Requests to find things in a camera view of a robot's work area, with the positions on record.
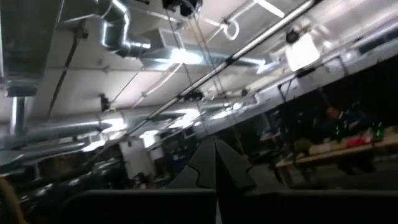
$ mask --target duct elbow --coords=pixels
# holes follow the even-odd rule
[[[104,20],[101,44],[108,51],[121,57],[139,58],[150,48],[148,40],[129,39],[130,12],[119,0],[98,1],[97,14]]]

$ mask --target silver duct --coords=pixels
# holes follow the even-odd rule
[[[213,49],[207,51],[196,45],[184,44],[181,35],[174,34],[170,30],[154,29],[143,33],[142,36],[148,38],[151,44],[151,48],[141,57],[146,69],[164,70],[170,67],[170,62],[184,62],[186,65],[218,65],[229,57],[228,54]],[[272,59],[268,55],[264,58],[241,57],[234,66],[259,68],[271,62]]]
[[[13,97],[9,133],[20,136],[24,132],[26,119],[26,97]]]
[[[62,0],[2,0],[1,38],[8,97],[34,96],[44,75]]]
[[[139,58],[150,48],[148,40],[133,41],[128,37],[131,16],[129,9],[121,1],[66,0],[60,22],[88,17],[99,17],[103,20],[101,44],[110,52],[121,57]]]
[[[184,46],[180,34],[175,37],[169,30],[154,29],[142,34],[140,41],[129,39],[130,12],[119,0],[79,2],[66,0],[60,22],[76,21],[88,17],[99,17],[103,20],[101,44],[106,49],[122,57],[140,58],[148,69],[165,70],[170,66],[170,62],[180,63],[180,60],[184,59],[184,56],[177,55],[178,58],[175,56],[175,50]],[[198,47],[193,45],[185,46],[185,48],[190,55],[195,57],[195,60],[184,61],[186,64],[209,65],[211,62],[219,64],[228,58],[228,55],[214,51],[202,53]],[[258,68],[265,63],[266,60],[263,58],[243,57],[237,60],[235,65]]]
[[[226,102],[236,101],[236,99],[219,99],[209,102],[199,102],[201,110],[209,110],[212,108],[223,108],[228,106]],[[256,103],[254,98],[245,100],[246,103]],[[176,104],[169,110],[160,114],[156,120],[174,119],[186,113],[187,109],[196,110],[198,108],[196,102]],[[77,116],[72,118],[63,118],[37,125],[28,125],[25,132],[21,136],[11,136],[7,134],[6,126],[0,131],[0,148],[15,148],[32,144],[35,142],[48,141],[51,139],[67,138],[77,136],[94,131],[119,131],[122,129],[132,128],[143,121],[148,114],[155,111],[157,107],[149,106],[145,108],[134,108],[129,110],[121,110],[113,113],[93,114],[88,116]]]
[[[0,172],[16,169],[22,164],[36,159],[45,159],[62,154],[73,153],[88,146],[88,139],[75,142],[67,142],[48,146],[36,146],[22,150],[0,151]]]

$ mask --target red object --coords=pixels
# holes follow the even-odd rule
[[[363,146],[369,143],[370,141],[366,138],[355,138],[347,141],[347,147]]]

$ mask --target lamp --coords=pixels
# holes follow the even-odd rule
[[[285,54],[287,63],[293,72],[310,65],[320,58],[320,53],[310,34],[304,34],[294,44],[288,45]]]
[[[285,13],[282,12],[280,9],[278,9],[277,7],[275,7],[273,4],[265,1],[265,0],[254,0],[257,4],[259,4],[260,6],[262,6],[264,9],[267,9],[268,11],[270,11],[271,13],[273,13],[274,15],[277,15],[281,18],[285,17]]]

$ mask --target table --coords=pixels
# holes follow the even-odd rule
[[[293,163],[293,161],[287,161],[285,159],[282,159],[276,164],[276,168],[278,169],[278,172],[282,177],[284,184],[288,187],[291,187],[293,186],[293,181],[289,173],[289,167],[292,167],[295,164],[298,166],[298,169],[301,171],[304,180],[309,181],[310,174],[308,173],[306,167],[310,166],[311,163],[322,164],[322,165],[334,164],[336,163],[337,159],[343,156],[359,154],[362,152],[371,151],[373,149],[380,149],[392,145],[398,145],[398,134],[396,133],[387,135],[384,137],[382,141],[375,142],[374,144],[367,144],[363,146],[344,148],[344,149],[342,148],[308,157],[304,157],[303,154],[299,154],[296,157],[295,163]]]

